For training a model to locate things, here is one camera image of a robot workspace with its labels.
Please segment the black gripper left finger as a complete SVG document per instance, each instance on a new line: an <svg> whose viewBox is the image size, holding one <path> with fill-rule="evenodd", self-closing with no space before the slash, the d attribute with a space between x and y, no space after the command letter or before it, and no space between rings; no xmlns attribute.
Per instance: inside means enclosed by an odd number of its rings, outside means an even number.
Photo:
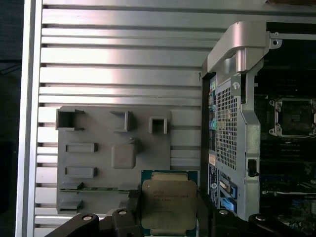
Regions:
<svg viewBox="0 0 316 237"><path fill-rule="evenodd" d="M78 214L53 231L54 237L140 237L141 191L131 190L126 207L96 214Z"/></svg>

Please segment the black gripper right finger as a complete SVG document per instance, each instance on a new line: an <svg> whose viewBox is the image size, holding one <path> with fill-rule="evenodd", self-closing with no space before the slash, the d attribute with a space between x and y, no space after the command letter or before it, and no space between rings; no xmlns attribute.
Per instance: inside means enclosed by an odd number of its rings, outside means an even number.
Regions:
<svg viewBox="0 0 316 237"><path fill-rule="evenodd" d="M200 237L304 237L305 234L261 214L247 221L227 209L218 209L204 190L197 191L197 220Z"/></svg>

